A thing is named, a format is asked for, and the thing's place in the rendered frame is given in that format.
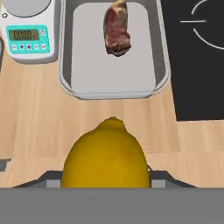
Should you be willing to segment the yellow lemon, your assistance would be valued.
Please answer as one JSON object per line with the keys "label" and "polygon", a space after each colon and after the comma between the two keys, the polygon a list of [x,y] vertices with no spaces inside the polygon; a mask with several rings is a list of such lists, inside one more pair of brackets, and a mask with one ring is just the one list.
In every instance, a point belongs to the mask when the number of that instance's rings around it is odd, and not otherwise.
{"label": "yellow lemon", "polygon": [[110,117],[81,136],[64,163],[63,188],[148,188],[147,161],[123,121]]}

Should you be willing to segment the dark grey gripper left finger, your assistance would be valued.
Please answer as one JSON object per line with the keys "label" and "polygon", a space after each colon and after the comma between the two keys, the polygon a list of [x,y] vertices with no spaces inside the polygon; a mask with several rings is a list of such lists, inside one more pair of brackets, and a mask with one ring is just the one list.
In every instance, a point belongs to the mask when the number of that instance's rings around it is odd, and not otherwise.
{"label": "dark grey gripper left finger", "polygon": [[17,188],[60,188],[62,171],[46,171],[39,178],[17,185]]}

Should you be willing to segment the white kitchen scale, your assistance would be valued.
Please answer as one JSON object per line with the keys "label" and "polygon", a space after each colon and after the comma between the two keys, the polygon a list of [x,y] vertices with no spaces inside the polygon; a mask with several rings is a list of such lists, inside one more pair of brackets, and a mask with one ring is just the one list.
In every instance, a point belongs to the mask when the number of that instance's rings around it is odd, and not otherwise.
{"label": "white kitchen scale", "polygon": [[0,32],[7,53],[21,64],[58,58],[60,0],[2,0]]}

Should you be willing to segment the grey object at counter edge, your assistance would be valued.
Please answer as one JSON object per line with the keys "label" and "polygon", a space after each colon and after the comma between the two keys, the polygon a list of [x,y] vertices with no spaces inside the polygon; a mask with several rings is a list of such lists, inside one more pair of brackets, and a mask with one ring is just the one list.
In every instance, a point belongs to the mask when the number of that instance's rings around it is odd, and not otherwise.
{"label": "grey object at counter edge", "polygon": [[7,166],[7,163],[11,161],[11,158],[0,159],[0,172],[4,172]]}

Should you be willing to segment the raw red steak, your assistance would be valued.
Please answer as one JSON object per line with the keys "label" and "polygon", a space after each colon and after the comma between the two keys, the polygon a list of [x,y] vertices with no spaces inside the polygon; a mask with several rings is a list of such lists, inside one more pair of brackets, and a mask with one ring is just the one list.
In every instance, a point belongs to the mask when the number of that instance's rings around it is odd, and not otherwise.
{"label": "raw red steak", "polygon": [[107,54],[124,55],[130,48],[126,0],[115,0],[103,19],[103,37]]}

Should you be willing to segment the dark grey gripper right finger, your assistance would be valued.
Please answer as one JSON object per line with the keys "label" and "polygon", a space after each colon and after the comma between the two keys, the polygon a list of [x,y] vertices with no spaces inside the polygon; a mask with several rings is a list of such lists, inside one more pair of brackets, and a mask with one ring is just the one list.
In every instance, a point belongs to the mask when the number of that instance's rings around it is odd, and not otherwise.
{"label": "dark grey gripper right finger", "polygon": [[148,172],[152,188],[194,188],[194,185],[175,179],[168,171],[156,171],[148,167]]}

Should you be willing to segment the grey tupperware container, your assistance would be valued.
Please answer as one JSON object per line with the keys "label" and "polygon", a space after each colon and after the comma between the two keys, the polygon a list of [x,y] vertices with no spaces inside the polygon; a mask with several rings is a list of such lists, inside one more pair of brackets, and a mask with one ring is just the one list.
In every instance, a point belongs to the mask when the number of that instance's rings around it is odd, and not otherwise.
{"label": "grey tupperware container", "polygon": [[127,0],[131,48],[121,57],[106,52],[103,19],[113,0],[63,0],[59,81],[80,99],[145,98],[171,78],[160,0]]}

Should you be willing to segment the black hob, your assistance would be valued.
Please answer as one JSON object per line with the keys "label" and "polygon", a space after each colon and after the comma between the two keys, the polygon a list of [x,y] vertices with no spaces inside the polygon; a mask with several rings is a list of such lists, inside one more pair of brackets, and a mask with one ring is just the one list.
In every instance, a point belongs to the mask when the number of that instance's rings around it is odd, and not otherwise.
{"label": "black hob", "polygon": [[224,0],[161,0],[176,119],[224,120]]}

